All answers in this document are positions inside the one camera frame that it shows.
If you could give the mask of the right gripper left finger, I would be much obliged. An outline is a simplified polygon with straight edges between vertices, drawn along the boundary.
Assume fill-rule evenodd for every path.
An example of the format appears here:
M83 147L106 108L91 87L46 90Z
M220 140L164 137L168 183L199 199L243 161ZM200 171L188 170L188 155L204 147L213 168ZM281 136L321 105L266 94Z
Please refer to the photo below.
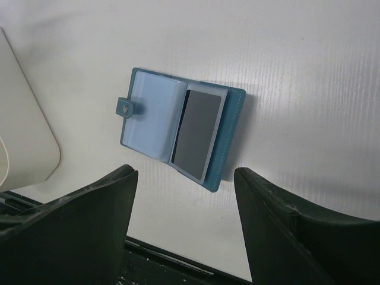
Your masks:
M2 284L116 284L137 190L123 165L17 215L1 216Z

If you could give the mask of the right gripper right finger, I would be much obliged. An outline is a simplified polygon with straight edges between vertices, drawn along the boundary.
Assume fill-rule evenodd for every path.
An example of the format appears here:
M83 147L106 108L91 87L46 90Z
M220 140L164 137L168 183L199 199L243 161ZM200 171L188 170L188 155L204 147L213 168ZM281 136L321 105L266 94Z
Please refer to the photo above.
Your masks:
M234 186L254 284L378 284L379 223L301 198L246 167Z

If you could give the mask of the blue leather card holder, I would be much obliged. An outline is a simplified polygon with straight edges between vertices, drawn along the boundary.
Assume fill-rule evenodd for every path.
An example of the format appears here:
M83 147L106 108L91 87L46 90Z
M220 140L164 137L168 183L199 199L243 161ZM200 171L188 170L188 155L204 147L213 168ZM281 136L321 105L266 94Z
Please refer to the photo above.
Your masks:
M133 68L128 95L120 97L116 105L116 114L123 117L120 144L174 168L169 160L185 94L193 86L227 91L205 179L198 183L186 176L210 192L217 192L246 98L241 88Z

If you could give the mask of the white oblong plastic tray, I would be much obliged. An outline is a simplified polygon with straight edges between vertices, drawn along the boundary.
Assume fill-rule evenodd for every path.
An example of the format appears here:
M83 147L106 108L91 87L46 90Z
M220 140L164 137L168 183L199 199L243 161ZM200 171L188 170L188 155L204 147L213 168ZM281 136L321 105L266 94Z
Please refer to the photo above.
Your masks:
M5 36L1 34L1 191L44 182L59 145Z

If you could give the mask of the dark grey credit card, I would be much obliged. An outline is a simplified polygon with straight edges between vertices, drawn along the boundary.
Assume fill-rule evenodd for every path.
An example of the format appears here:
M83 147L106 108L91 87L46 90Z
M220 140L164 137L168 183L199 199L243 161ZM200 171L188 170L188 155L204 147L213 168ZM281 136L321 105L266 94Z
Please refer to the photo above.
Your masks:
M169 164L183 175L203 183L210 162L227 91L187 89Z

